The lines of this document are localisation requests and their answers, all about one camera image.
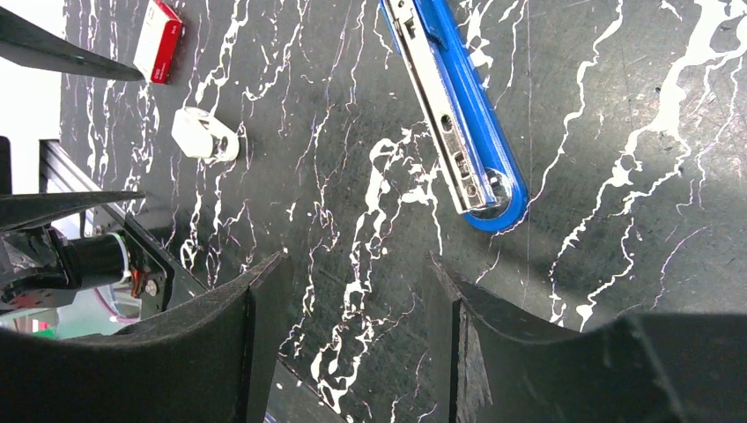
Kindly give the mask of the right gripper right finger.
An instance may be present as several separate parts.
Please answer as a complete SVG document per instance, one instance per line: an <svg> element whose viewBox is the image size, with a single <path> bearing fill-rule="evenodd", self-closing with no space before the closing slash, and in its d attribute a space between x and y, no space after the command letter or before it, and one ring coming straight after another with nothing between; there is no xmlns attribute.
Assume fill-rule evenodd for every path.
<svg viewBox="0 0 747 423"><path fill-rule="evenodd" d="M588 333L477 286L436 254L423 296L440 422L743 422L746 318L639 313Z"/></svg>

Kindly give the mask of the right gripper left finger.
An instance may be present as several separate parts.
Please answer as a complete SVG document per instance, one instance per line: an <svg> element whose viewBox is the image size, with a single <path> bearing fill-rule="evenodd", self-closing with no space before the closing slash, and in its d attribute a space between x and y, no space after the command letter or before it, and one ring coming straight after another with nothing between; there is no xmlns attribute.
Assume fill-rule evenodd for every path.
<svg viewBox="0 0 747 423"><path fill-rule="evenodd" d="M1 333L4 422L261 422L289 330L278 251L229 283L111 335Z"/></svg>

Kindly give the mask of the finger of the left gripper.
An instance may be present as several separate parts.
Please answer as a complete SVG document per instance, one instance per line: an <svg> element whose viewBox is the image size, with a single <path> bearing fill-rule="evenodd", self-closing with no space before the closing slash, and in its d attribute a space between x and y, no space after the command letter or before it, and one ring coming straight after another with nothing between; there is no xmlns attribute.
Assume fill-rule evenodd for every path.
<svg viewBox="0 0 747 423"><path fill-rule="evenodd" d="M45 226L71 214L144 198L143 191L86 191L1 195L1 232Z"/></svg>
<svg viewBox="0 0 747 423"><path fill-rule="evenodd" d="M1 57L27 68L121 81L141 81L136 68L71 44L3 8Z"/></svg>

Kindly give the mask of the red white staple box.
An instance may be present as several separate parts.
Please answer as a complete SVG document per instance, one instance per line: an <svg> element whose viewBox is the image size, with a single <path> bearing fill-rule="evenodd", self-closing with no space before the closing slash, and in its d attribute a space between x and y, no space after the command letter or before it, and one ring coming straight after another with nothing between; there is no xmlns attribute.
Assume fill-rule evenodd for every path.
<svg viewBox="0 0 747 423"><path fill-rule="evenodd" d="M133 64L147 82L165 84L183 23L174 9L159 0L147 3Z"/></svg>

